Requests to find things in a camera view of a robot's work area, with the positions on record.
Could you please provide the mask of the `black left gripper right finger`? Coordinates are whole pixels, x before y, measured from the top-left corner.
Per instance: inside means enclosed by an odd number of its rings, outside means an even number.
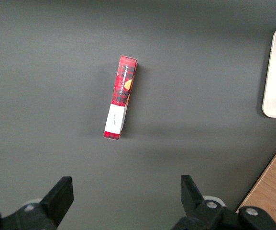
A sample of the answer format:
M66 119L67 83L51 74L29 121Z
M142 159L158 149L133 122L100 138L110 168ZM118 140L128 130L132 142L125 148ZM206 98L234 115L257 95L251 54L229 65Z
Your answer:
M180 179L180 196L186 216L174 230L238 230L237 215L213 199L204 199L190 175Z

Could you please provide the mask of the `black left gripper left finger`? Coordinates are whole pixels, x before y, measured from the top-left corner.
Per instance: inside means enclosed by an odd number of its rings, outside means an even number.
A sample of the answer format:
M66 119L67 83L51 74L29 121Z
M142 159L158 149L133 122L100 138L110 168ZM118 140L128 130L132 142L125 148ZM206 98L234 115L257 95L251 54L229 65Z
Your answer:
M40 202L28 203L2 219L3 230L56 230L74 201L71 176L62 177Z

